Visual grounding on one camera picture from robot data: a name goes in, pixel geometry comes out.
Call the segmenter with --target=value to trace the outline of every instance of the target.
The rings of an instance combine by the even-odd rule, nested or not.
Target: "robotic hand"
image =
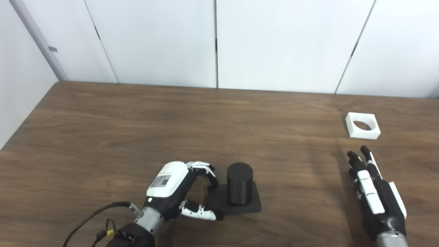
[[[149,186],[143,210],[131,204],[130,208],[137,219],[117,230],[107,247],[153,247],[154,236],[160,226],[180,214],[206,220],[222,220],[221,212],[205,210],[204,206],[185,199],[199,175],[206,175],[213,186],[218,186],[214,170],[212,165],[201,161],[167,163]]]
[[[361,147],[366,163],[353,151],[348,152],[350,176],[363,211],[363,223],[379,247],[408,247],[405,236],[407,211],[393,182],[382,179],[372,152]]]

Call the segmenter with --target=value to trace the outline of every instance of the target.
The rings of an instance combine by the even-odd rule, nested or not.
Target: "black cylinder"
[[[253,169],[246,163],[233,163],[227,168],[227,196],[231,203],[244,205],[252,198]]]

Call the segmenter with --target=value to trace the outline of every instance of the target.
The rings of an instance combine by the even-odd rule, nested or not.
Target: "black square base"
[[[246,205],[235,205],[227,197],[227,184],[218,187],[207,187],[207,210],[219,210],[224,215],[237,215],[257,213],[261,211],[261,200],[259,199],[256,182],[253,182],[252,198]]]

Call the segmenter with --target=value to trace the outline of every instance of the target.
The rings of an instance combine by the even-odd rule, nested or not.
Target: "black cable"
[[[64,244],[62,245],[62,247],[66,247],[67,243],[69,242],[69,240],[73,236],[73,234],[75,234],[75,232],[78,231],[79,228],[81,228],[81,226],[83,226],[85,223],[87,223],[87,221],[89,221],[91,218],[96,216],[98,213],[101,213],[102,211],[107,210],[107,209],[112,208],[112,207],[129,207],[130,205],[131,205],[131,202],[115,202],[115,203],[111,203],[111,204],[109,204],[107,206],[101,207],[100,209],[96,210],[94,213],[90,214],[81,223],[79,223],[79,225],[77,227],[75,227],[72,230],[72,232],[65,239]]]

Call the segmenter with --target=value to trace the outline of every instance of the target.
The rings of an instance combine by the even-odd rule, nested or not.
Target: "white wall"
[[[373,0],[218,0],[220,88],[334,93]]]
[[[0,148],[57,78],[8,0],[0,0]]]
[[[439,96],[439,2],[377,0],[338,94]]]
[[[57,48],[48,51],[58,61],[66,80],[117,83],[93,21],[83,0],[13,0],[25,13],[37,42]]]
[[[216,87],[213,0],[86,0],[120,83]]]

